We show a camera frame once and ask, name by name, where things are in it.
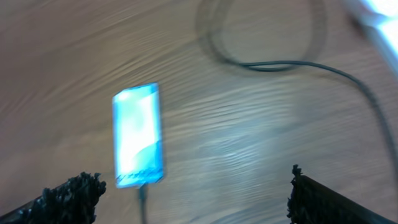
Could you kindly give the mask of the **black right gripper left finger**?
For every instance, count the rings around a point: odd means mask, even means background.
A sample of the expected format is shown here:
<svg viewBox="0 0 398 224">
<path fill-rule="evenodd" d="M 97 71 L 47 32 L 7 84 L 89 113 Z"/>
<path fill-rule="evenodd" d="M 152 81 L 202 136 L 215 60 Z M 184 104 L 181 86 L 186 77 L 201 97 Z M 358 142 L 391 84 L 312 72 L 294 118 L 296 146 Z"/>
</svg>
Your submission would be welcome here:
<svg viewBox="0 0 398 224">
<path fill-rule="evenodd" d="M 100 174 L 82 172 L 35 200 L 1 216 L 1 224 L 92 224 L 95 208 L 106 191 Z"/>
</svg>

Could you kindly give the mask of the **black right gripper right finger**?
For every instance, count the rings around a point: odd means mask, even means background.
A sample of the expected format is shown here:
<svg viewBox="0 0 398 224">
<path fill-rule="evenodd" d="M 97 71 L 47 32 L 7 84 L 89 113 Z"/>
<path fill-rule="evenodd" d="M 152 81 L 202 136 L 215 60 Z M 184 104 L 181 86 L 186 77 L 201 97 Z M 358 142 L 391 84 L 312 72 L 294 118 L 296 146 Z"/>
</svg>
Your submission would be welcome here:
<svg viewBox="0 0 398 224">
<path fill-rule="evenodd" d="M 293 166 L 287 217 L 296 224 L 395 224 L 302 174 Z"/>
</svg>

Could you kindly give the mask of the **blue Galaxy smartphone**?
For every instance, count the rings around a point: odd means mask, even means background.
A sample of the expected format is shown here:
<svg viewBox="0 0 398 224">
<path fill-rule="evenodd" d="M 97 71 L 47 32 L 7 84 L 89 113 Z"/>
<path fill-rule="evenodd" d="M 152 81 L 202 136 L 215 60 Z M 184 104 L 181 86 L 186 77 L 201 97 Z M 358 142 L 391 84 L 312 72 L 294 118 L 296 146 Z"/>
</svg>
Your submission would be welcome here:
<svg viewBox="0 0 398 224">
<path fill-rule="evenodd" d="M 112 106 L 116 187 L 158 182 L 164 176 L 159 85 L 124 89 Z"/>
</svg>

